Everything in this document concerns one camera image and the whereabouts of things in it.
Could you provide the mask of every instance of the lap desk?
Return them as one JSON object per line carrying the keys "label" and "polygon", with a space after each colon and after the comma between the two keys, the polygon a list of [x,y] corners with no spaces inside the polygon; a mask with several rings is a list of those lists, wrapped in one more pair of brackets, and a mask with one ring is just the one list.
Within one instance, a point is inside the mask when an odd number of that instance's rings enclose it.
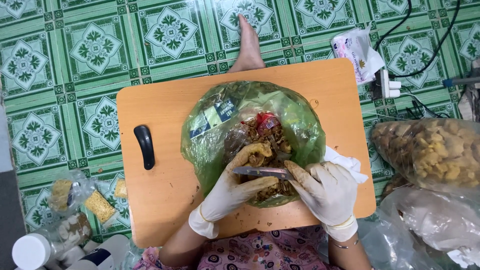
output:
{"label": "lap desk", "polygon": [[[344,156],[356,157],[369,179],[359,185],[357,218],[375,211],[372,173],[363,129],[353,66],[331,59],[130,86],[117,94],[123,167],[135,243],[162,246],[203,200],[193,165],[180,154],[183,121],[196,102],[213,86],[238,80],[268,81],[303,95],[317,113],[326,144]],[[144,169],[134,127],[149,127],[155,166]],[[272,231],[318,224],[302,201],[257,209],[243,205],[219,221],[219,238],[253,230]]]}

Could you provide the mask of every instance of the floral tile pattern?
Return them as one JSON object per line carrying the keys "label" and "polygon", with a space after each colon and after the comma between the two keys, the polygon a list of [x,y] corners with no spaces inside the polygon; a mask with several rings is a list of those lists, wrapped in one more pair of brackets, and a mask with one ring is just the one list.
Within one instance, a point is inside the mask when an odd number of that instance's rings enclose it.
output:
{"label": "floral tile pattern", "polygon": [[[455,4],[412,0],[411,17],[379,47],[390,73],[410,74],[432,59]],[[442,80],[466,76],[480,57],[480,0],[461,7],[433,64],[399,78],[431,110],[457,118],[462,89]],[[28,231],[59,218],[45,202],[51,182],[80,168],[120,213],[105,229],[82,207],[93,239],[131,235],[128,200],[113,196],[125,177],[116,95],[126,86],[227,72],[240,48],[238,14],[258,33],[271,67],[331,59],[331,38],[367,24],[375,45],[407,12],[407,0],[0,0],[1,96]],[[369,86],[358,95],[367,138],[378,122],[411,118],[411,97],[372,102]],[[379,198],[395,171],[365,143]]]}

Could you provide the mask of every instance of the hand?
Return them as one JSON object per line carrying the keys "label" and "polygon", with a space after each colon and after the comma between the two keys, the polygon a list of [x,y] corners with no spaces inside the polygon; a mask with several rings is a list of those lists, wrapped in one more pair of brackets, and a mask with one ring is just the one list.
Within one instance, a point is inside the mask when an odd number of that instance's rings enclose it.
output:
{"label": "hand", "polygon": [[266,157],[272,155],[268,145],[256,143],[247,145],[233,158],[205,200],[191,212],[188,219],[190,227],[198,234],[214,239],[218,236],[215,221],[237,209],[257,192],[278,183],[274,176],[261,177],[241,184],[240,176],[233,169],[248,162],[250,155],[260,153]]}
{"label": "hand", "polygon": [[302,169],[293,161],[285,166],[296,181],[290,181],[301,199],[335,240],[344,242],[358,229],[353,215],[357,182],[342,166],[329,161],[310,164]]}

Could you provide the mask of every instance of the knife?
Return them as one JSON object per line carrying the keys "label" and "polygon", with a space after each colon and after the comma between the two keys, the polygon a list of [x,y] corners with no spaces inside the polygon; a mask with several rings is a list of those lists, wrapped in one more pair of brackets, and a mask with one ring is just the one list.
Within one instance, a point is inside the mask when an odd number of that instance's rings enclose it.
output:
{"label": "knife", "polygon": [[256,175],[261,177],[276,176],[278,179],[295,180],[293,175],[287,169],[242,166],[234,168],[233,172],[238,174]]}

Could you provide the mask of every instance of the leg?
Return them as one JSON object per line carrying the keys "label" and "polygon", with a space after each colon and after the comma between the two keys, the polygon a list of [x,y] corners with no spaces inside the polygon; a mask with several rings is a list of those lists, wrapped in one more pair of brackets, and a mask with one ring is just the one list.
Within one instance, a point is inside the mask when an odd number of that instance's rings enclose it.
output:
{"label": "leg", "polygon": [[257,33],[241,14],[239,14],[239,22],[241,30],[240,54],[227,73],[265,67],[265,63],[260,56],[260,43]]}

